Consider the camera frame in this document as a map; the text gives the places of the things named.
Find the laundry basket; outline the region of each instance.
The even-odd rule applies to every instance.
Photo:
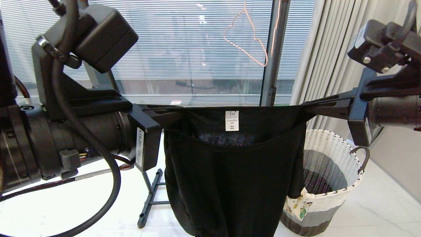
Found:
[[[355,151],[363,148],[367,156],[361,165]],[[337,134],[320,129],[307,130],[304,145],[304,183],[315,194],[302,220],[285,210],[281,222],[302,236],[314,236],[328,227],[348,193],[361,181],[370,156],[368,148],[354,150]]]

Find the window blind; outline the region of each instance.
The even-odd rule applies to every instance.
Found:
[[[296,14],[292,14],[294,22],[288,17],[288,26],[294,30],[291,31],[293,37],[285,36],[282,53],[286,56],[283,57],[285,63],[281,63],[280,79],[294,79],[289,64],[292,61],[288,58],[299,58],[301,53],[302,46],[294,42],[304,27],[301,24],[307,24],[302,18],[307,14],[311,19],[311,12],[298,8],[308,6],[308,1],[291,2],[290,14]],[[272,1],[246,2],[256,36],[266,45]],[[132,102],[258,105],[263,68],[223,39],[225,28],[242,10],[243,0],[90,0],[89,3],[116,8],[139,35],[135,46],[112,68],[117,83],[123,88],[122,94]],[[13,73],[37,101],[31,46],[58,16],[51,11],[47,0],[1,0],[1,11]],[[264,53],[253,41],[245,15],[229,29],[227,38],[257,60],[264,61]],[[78,70],[66,68],[65,73],[82,85],[91,86],[83,66]],[[290,90],[276,98],[281,103],[289,103],[289,100]]]

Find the brown basket handle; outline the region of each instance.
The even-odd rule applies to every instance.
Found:
[[[360,173],[361,171],[364,171],[365,166],[367,165],[368,159],[370,158],[370,149],[368,149],[368,147],[366,147],[366,146],[358,146],[358,147],[352,149],[349,153],[355,154],[357,152],[357,150],[359,150],[359,149],[365,150],[365,159],[364,159],[364,162],[362,163],[361,167],[359,168],[358,173]]]

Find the rack leg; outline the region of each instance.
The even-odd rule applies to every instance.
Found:
[[[145,205],[143,206],[142,213],[139,215],[139,220],[137,221],[137,227],[139,229],[142,229],[143,227],[145,227],[152,205],[170,204],[169,201],[159,201],[159,202],[154,201],[155,195],[158,190],[158,186],[165,185],[164,182],[160,182],[161,177],[163,175],[162,170],[158,169],[155,175],[155,179],[152,184],[150,183],[149,177],[146,174],[146,172],[142,172],[142,175],[143,175],[143,179],[145,180],[146,186],[148,188],[149,194],[148,194],[148,198],[145,201]]]

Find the tile floor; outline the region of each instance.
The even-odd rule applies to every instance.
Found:
[[[80,169],[80,174],[107,168],[104,161]],[[165,168],[160,151],[156,168]],[[112,176],[46,189],[0,203],[0,232],[13,236],[49,236],[68,230],[91,217],[106,201]],[[142,175],[136,169],[122,172],[122,186],[111,210],[78,237],[188,237],[169,205],[153,206],[147,226],[137,220],[147,197]],[[166,200],[160,187],[156,200]],[[275,237],[298,236],[279,224]],[[328,229],[319,237],[421,237],[421,204],[374,163],[369,162],[361,184],[348,196]]]

